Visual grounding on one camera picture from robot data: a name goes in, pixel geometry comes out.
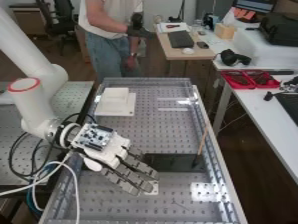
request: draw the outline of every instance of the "red box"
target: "red box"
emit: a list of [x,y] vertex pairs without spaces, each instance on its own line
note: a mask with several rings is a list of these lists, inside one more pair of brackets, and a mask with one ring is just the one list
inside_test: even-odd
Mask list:
[[248,70],[245,75],[254,81],[256,87],[260,89],[277,89],[281,83],[265,71]]
[[256,89],[256,83],[244,71],[223,71],[221,75],[233,89]]

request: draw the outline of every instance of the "hand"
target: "hand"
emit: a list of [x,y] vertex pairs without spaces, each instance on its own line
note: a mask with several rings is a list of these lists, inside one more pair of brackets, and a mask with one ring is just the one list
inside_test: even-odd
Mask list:
[[133,56],[127,58],[124,67],[128,69],[128,71],[132,71],[136,68],[136,58]]
[[131,37],[141,37],[148,39],[155,37],[155,33],[149,32],[144,27],[140,30],[136,30],[133,26],[128,26],[127,34]]

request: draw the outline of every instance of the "perforated table surface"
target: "perforated table surface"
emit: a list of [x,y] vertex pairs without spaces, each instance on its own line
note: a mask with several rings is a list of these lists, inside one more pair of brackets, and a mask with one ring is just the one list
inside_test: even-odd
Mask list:
[[[0,83],[0,90],[8,83]],[[68,82],[52,99],[54,111],[63,119],[76,112],[82,112],[93,82]],[[8,155],[14,142],[24,133],[22,130],[22,116],[15,105],[0,105],[0,188],[27,185],[28,182],[11,172],[8,167]],[[14,167],[19,172],[31,172],[31,157],[39,138],[30,136],[19,145],[14,156]],[[36,154],[38,167],[43,164],[47,148]]]
[[[189,79],[105,79],[91,114],[107,87],[129,87],[137,94],[133,117],[100,117],[99,124],[132,140],[132,147],[152,155],[193,155],[199,151],[207,113]],[[215,134],[207,138],[201,171],[160,172],[159,195],[123,192],[97,173],[82,170],[75,155],[70,165],[79,175],[84,223],[246,223]],[[67,171],[40,223],[75,223],[76,198]]]

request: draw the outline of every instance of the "computer monitor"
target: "computer monitor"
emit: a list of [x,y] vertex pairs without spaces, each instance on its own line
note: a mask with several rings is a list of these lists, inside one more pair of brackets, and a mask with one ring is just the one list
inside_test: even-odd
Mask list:
[[273,11],[277,0],[236,0],[234,6],[256,12],[269,13]]

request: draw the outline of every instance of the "office chair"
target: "office chair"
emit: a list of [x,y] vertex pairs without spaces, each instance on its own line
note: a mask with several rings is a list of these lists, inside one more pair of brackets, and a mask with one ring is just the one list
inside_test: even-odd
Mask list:
[[60,55],[63,56],[63,50],[67,42],[76,42],[75,27],[76,22],[74,21],[72,11],[74,6],[70,0],[55,1],[56,11],[50,11],[50,5],[44,0],[36,0],[38,6],[46,19],[46,32],[50,36],[62,36],[59,48]]

